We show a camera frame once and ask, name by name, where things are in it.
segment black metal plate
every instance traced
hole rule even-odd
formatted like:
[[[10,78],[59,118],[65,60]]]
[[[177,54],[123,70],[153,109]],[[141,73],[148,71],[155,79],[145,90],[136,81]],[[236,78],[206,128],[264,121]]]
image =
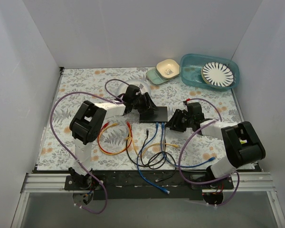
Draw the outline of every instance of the black metal plate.
[[[154,111],[154,115],[151,116],[139,116],[140,123],[162,123],[168,122],[168,108],[165,106],[159,106],[158,110]]]

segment green dish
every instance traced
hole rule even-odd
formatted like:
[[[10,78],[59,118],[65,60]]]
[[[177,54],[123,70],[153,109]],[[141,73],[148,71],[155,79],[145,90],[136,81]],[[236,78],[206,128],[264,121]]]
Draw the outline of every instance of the green dish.
[[[170,79],[165,79],[161,77],[160,73],[153,68],[147,72],[147,78],[151,81],[154,85],[160,85],[162,83],[170,81]]]

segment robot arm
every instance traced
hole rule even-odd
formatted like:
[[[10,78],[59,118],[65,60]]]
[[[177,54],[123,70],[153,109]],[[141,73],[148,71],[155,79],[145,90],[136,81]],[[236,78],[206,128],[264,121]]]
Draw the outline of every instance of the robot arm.
[[[154,115],[157,110],[148,93],[141,94],[140,88],[135,85],[129,85],[122,97],[122,104],[115,103],[96,103],[84,101],[78,109],[76,115],[70,124],[70,130],[75,140],[75,155],[78,162],[91,170],[91,149],[93,142],[99,135],[103,122],[106,118],[112,116],[122,116],[128,114],[132,109],[137,109],[140,116]],[[86,175],[86,172],[75,164],[74,170],[80,175]]]
[[[194,131],[212,119],[205,119],[199,103],[184,102],[187,110],[177,109],[166,127],[178,132],[187,127]],[[250,122],[215,122],[204,128],[200,135],[216,137],[224,141],[227,156],[206,169],[206,180],[213,180],[234,172],[239,167],[265,158],[265,149]]]

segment floral tablecloth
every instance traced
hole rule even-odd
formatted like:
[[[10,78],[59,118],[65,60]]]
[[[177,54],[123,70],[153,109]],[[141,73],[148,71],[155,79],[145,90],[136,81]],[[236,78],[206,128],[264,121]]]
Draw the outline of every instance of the floral tablecloth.
[[[182,83],[181,78],[177,77],[160,86],[152,85],[146,78],[146,72],[150,67],[139,68],[101,68],[101,69],[65,69],[62,75],[59,92],[56,100],[63,95],[74,91],[86,91],[96,94],[100,97],[112,99],[112,97],[105,91],[105,82],[111,78],[118,78],[121,80],[141,79],[146,81],[151,87],[151,98],[157,106],[168,107],[168,119],[170,119],[175,109],[184,109],[182,101],[187,98],[204,98],[211,101],[220,111],[223,120],[228,122],[240,122],[239,112],[235,105],[232,91],[216,92],[206,89],[187,86]],[[116,93],[120,82],[110,82],[108,89]],[[93,103],[100,103],[102,100],[88,95],[71,95],[58,105],[55,110],[53,121],[54,128],[59,138],[65,145],[75,150],[74,139],[71,136],[69,124],[77,112],[78,108],[84,100],[90,100]],[[217,118],[216,111],[207,103],[201,102],[202,109],[206,118]],[[149,129],[149,138],[155,133],[155,124],[139,123],[139,115],[135,110],[126,116],[113,117],[105,120],[104,123],[119,123],[118,126],[108,129],[102,137],[100,142],[103,148],[109,152],[120,151],[125,146],[125,138],[128,135],[126,121],[129,121],[133,128],[133,138],[138,148],[146,137],[146,129]],[[178,156],[181,147],[192,134],[191,129],[187,129],[184,133],[174,132],[170,129],[166,131],[166,143],[177,144],[180,147],[174,148],[167,146],[166,151],[171,153],[175,160]],[[153,140],[153,143],[159,143],[161,138],[161,127]],[[154,146],[145,154],[147,161],[154,153],[159,152],[160,147]],[[136,155],[133,146],[129,149],[130,155],[136,160]],[[136,166],[131,163],[125,152],[119,155],[103,154],[98,148],[97,142],[93,142],[91,150],[91,163],[94,170],[135,170]],[[194,165],[204,162],[211,156],[216,156],[220,159],[226,155],[224,150],[224,143],[221,140],[214,139],[207,136],[197,136],[188,144],[182,158],[182,165]],[[199,169],[205,169],[213,162],[206,163],[199,166]],[[45,141],[41,154],[39,155],[38,167],[39,171],[66,171],[73,166],[75,160],[66,152],[63,147],[55,139],[49,126],[46,129]],[[253,169],[253,165],[247,165],[245,169]],[[165,164],[162,169],[173,169],[172,166]]]

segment glass panel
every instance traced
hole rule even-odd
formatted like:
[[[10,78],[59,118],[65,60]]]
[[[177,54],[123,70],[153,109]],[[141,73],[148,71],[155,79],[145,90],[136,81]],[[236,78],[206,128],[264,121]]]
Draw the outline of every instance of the glass panel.
[[[103,203],[92,201],[88,207],[100,209]],[[219,208],[187,199],[112,199],[101,215],[74,207],[71,193],[31,193],[21,227],[276,228],[277,224],[266,192],[238,192]]]

